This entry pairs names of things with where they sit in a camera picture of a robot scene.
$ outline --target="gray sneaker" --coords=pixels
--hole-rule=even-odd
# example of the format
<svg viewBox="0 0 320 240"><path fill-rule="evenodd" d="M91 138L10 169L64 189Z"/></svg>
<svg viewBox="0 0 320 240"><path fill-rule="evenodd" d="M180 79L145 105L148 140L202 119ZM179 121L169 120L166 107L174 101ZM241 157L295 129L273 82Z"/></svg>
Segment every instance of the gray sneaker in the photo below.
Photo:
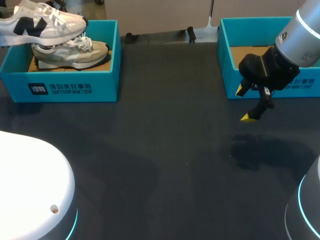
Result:
<svg viewBox="0 0 320 240"><path fill-rule="evenodd" d="M86 34L53 47L32 44L39 70L93 68L106 62L109 49L104 42L92 41L91 38L86 37Z"/></svg>

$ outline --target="screw hole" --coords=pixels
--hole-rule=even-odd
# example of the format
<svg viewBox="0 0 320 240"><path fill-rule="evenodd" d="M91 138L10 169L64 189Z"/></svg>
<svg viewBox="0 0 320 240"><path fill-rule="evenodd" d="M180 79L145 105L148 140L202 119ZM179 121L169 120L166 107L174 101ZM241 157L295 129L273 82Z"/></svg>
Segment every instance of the screw hole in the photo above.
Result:
<svg viewBox="0 0 320 240"><path fill-rule="evenodd" d="M59 212L59 208L56 205L52 205L50 207L52 213L57 214Z"/></svg>
<svg viewBox="0 0 320 240"><path fill-rule="evenodd" d="M284 32L281 34L281 39L284 40L287 38L287 36L288 36L288 34L286 32Z"/></svg>

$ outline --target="table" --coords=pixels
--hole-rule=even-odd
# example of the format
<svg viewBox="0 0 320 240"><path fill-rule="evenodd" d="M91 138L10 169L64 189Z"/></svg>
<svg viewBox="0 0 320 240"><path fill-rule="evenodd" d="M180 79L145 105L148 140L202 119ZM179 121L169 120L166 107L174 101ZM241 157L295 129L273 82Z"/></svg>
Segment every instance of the table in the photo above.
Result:
<svg viewBox="0 0 320 240"><path fill-rule="evenodd" d="M116 103L14 104L0 87L0 130L69 160L80 240L286 239L287 201L320 152L320 99L240 122L257 99L226 99L216 51L125 46Z"/></svg>

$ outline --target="white sneaker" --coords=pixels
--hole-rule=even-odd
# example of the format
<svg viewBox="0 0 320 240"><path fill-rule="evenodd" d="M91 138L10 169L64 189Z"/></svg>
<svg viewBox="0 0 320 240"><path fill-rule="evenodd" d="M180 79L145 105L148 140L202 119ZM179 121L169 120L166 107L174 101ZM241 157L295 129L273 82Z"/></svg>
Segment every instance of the white sneaker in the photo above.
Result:
<svg viewBox="0 0 320 240"><path fill-rule="evenodd" d="M58 45L79 36L87 26L84 17L61 12L45 3L23 0L11 17L0 19L0 46Z"/></svg>
<svg viewBox="0 0 320 240"><path fill-rule="evenodd" d="M52 48L32 44L35 63L39 70L83 70L102 65L108 61L109 46L92 41L86 34Z"/></svg>

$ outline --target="blue box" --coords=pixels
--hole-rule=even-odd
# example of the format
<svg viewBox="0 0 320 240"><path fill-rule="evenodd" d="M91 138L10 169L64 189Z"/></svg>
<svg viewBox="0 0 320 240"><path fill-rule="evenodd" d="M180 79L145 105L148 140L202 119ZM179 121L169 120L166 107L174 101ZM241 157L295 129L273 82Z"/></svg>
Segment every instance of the blue box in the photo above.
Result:
<svg viewBox="0 0 320 240"><path fill-rule="evenodd" d="M237 89L243 79L235 67L230 47L272 46L277 35L291 17L222 18L219 27L217 53L228 99L240 99ZM245 99L259 98L257 90L249 90ZM273 98L320 97L320 62L300 67L300 74Z"/></svg>
<svg viewBox="0 0 320 240"><path fill-rule="evenodd" d="M13 100L17 103L115 102L121 64L118 22L90 20L86 35L110 46L110 70L28 72L33 58L30 44L12 46L0 68L0 76Z"/></svg>

